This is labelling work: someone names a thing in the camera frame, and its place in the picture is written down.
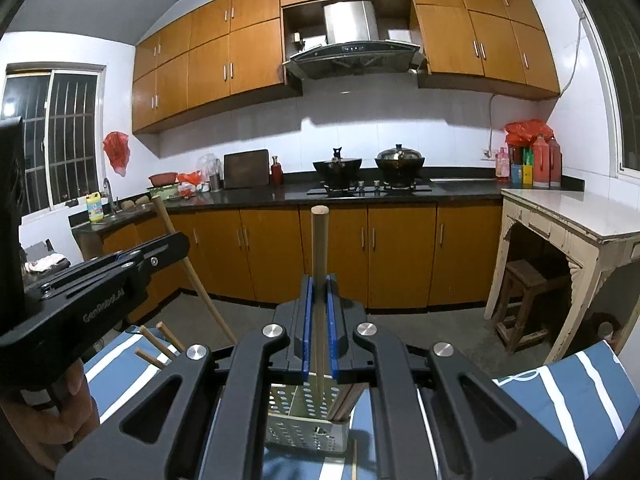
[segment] cutting board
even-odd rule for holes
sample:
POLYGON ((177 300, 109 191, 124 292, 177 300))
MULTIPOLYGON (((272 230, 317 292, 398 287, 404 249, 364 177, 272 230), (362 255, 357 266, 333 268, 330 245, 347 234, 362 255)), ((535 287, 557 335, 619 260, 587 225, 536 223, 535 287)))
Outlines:
POLYGON ((225 155, 225 189, 266 186, 269 183, 269 150, 225 155))

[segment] black countertop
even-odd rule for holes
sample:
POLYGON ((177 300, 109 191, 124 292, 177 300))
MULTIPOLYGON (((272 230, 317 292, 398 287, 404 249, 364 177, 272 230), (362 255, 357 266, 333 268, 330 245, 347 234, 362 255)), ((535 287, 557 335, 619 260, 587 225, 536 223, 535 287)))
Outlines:
MULTIPOLYGON (((247 189, 223 189, 207 192, 189 199, 165 202, 169 213, 195 212, 200 210, 229 208, 267 208, 274 206, 300 205, 346 205, 371 203, 433 203, 456 200, 500 200, 500 190, 511 187, 495 179, 451 179, 432 180, 430 191, 385 192, 379 194, 348 194, 345 196, 308 195, 318 184, 299 182, 284 186, 263 186, 247 189)), ((154 206, 138 206, 132 210, 107 216, 99 222, 84 222, 72 228, 74 236, 81 234, 106 234, 134 221, 150 218, 155 214, 154 206)))

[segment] range hood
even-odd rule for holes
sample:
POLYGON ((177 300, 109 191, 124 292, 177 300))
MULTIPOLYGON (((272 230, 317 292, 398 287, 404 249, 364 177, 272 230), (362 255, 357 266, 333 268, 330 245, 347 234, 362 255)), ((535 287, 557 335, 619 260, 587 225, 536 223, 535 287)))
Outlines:
POLYGON ((402 73, 424 62, 420 45, 380 40, 370 1, 324 6, 327 45, 299 52, 284 63, 300 79, 365 73, 402 73))

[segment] white countertop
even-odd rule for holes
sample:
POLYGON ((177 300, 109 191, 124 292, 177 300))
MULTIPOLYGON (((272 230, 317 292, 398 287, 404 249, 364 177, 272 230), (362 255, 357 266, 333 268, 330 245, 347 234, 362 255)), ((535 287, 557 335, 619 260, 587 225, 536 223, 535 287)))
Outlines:
POLYGON ((502 194, 532 205, 559 221, 574 224, 598 240, 640 234, 640 212, 605 196, 544 189, 503 189, 502 194))

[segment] faucet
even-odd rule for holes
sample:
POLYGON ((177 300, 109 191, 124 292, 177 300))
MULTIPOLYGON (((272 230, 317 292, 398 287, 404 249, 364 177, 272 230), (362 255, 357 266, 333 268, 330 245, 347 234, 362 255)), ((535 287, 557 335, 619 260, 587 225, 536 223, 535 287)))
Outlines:
POLYGON ((111 209, 111 214, 115 214, 116 205, 115 205, 115 202, 113 201, 113 193, 111 192, 111 183, 109 182, 109 179, 107 177, 104 178, 104 181, 102 182, 102 186, 107 192, 107 198, 109 199, 109 208, 111 209))

